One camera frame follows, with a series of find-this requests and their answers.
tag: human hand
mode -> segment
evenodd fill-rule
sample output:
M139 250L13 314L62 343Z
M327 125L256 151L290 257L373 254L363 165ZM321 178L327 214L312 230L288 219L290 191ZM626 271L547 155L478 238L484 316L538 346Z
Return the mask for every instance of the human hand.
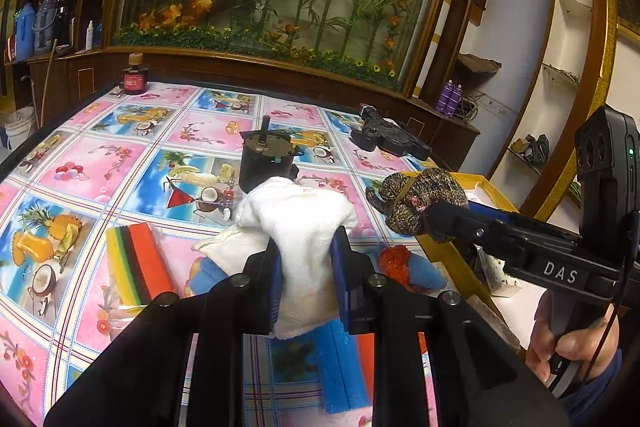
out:
M607 314L596 327L571 331L560 337L556 344L553 333L549 330L550 297L550 293L546 291L538 303L535 315L536 322L531 332L529 349L527 349L527 366L542 382L546 382L550 374L549 360L555 352L567 360L583 361L584 363L578 372L578 376L579 378L584 378L589 362L591 362L591 357L595 353L607 323L611 319L613 306L609 305ZM599 377L613 360L618 349L619 333L620 326L616 317L587 380Z

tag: metal bolt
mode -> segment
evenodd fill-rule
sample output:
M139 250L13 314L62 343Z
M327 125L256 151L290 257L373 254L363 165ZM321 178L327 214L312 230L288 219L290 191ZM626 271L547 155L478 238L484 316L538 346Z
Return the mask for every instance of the metal bolt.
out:
M246 273L236 273L231 276L231 284L236 288L247 286L250 282L251 279Z
M179 297L173 292L163 292L156 297L156 303L159 306L166 307L171 306Z
M374 273L369 275L367 282L375 288L380 288L386 284L386 277L382 273Z
M442 300L445 301L445 303L448 304L449 306L455 306L456 304L459 304L461 300L460 294L456 292L452 292L451 290L442 292L440 294L440 297L442 297Z

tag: brown bottle cap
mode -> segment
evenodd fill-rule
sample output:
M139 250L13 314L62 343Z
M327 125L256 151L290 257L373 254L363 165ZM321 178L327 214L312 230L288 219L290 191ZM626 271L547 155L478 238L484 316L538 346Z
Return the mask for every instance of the brown bottle cap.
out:
M142 53L132 53L129 55L129 66L139 66L142 64L144 55Z

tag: white towel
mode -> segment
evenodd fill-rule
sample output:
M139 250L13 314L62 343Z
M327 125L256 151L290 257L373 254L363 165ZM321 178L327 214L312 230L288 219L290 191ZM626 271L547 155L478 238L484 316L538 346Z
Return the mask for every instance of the white towel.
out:
M329 245L340 226L351 232L355 208L339 192L270 178L238 205L235 223L194 245L229 275L273 237L282 256L282 297L275 336L290 339L338 316Z

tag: dark glass bottle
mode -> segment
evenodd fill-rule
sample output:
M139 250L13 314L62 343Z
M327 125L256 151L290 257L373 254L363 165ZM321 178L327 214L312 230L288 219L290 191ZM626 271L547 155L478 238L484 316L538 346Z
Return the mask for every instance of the dark glass bottle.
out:
M146 92L146 82L149 68L142 65L144 56L142 53L129 55L129 67L124 69L124 77L120 87L125 94L142 94Z

